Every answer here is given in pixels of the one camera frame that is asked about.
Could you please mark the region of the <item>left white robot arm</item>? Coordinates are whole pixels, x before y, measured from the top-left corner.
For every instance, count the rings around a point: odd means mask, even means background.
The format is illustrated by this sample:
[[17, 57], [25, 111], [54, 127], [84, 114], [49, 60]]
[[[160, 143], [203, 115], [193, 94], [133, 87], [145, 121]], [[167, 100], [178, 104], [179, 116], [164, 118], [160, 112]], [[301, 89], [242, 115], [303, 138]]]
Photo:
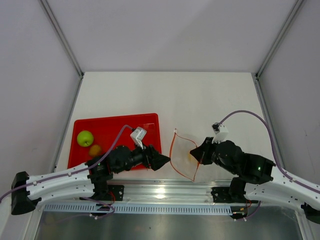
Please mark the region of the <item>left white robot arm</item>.
[[72, 198], [112, 201], [108, 181], [114, 174], [130, 171], [138, 165], [157, 171], [170, 160], [152, 145], [134, 150], [120, 145], [61, 172], [38, 176], [19, 172], [11, 185], [11, 214], [23, 215], [34, 211], [37, 206]]

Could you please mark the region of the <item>clear zip bag orange zipper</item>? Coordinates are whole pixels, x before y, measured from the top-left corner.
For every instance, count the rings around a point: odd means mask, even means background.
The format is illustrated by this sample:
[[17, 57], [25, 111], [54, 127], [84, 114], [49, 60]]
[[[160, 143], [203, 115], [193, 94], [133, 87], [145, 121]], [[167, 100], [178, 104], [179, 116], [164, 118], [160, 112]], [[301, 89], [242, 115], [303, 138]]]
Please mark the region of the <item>clear zip bag orange zipper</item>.
[[195, 182], [199, 169], [199, 162], [190, 162], [187, 154], [198, 145], [191, 139], [178, 134], [178, 129], [173, 131], [173, 138], [169, 149], [170, 165], [180, 176]]

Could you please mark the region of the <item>orange peach with leaf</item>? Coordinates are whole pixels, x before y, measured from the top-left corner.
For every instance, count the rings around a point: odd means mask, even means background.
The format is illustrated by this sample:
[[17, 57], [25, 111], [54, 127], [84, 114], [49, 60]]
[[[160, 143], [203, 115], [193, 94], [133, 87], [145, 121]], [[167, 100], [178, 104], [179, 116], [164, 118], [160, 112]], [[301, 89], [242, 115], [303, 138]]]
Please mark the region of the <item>orange peach with leaf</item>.
[[187, 154], [187, 159], [191, 163], [197, 163], [198, 162], [190, 153]]

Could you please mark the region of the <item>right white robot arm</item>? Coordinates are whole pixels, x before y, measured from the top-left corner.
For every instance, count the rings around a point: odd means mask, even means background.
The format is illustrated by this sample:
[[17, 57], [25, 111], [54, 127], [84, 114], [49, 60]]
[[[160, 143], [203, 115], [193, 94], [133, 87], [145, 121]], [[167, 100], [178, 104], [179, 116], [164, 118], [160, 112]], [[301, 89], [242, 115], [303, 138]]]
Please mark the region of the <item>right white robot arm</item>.
[[189, 153], [201, 165], [216, 164], [234, 175], [228, 187], [212, 188], [215, 203], [265, 202], [303, 212], [309, 221], [320, 222], [320, 187], [289, 177], [274, 161], [245, 153], [230, 140], [214, 142], [211, 137]]

